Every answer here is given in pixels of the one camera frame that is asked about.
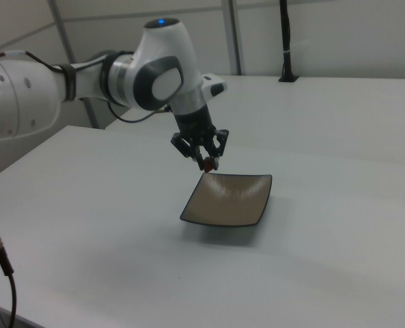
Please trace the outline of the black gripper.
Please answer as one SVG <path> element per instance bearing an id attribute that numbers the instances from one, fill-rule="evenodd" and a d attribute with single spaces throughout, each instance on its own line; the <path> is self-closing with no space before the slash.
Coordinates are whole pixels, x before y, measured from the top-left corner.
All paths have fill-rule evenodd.
<path id="1" fill-rule="evenodd" d="M 200 170 L 218 170 L 219 159 L 223 156 L 229 131 L 215 130 L 207 105 L 188 114 L 175 114 L 174 118 L 179 133 L 171 138 L 172 145 L 185 157 L 192 158 Z M 207 139 L 204 148 L 208 156 L 203 159 L 199 146 L 187 142 L 185 139 Z"/>

